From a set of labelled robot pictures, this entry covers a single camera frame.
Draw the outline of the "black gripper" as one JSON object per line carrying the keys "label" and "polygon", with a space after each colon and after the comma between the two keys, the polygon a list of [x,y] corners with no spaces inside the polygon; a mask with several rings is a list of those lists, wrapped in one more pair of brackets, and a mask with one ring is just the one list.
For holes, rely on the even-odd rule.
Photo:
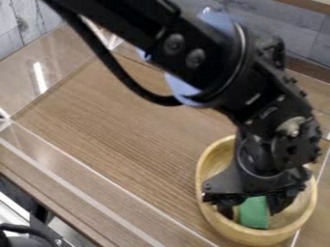
{"label": "black gripper", "polygon": [[270,214],[280,214],[306,191],[312,171],[293,168],[272,176],[248,170],[237,160],[216,160],[202,164],[202,201],[217,205],[218,212],[234,219],[234,207],[248,198],[265,196]]}

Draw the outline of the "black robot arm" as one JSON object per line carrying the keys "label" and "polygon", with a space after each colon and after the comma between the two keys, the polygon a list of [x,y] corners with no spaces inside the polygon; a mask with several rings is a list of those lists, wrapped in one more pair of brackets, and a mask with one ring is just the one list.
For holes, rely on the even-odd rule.
{"label": "black robot arm", "polygon": [[[226,10],[191,14],[174,0],[45,0],[81,35],[123,84],[163,105],[210,108],[238,128],[229,168],[202,184],[202,199],[232,216],[265,197],[270,213],[294,203],[321,155],[321,126],[308,94],[286,72],[282,38],[266,39]],[[166,74],[158,95],[131,78],[87,23],[134,45]]]}

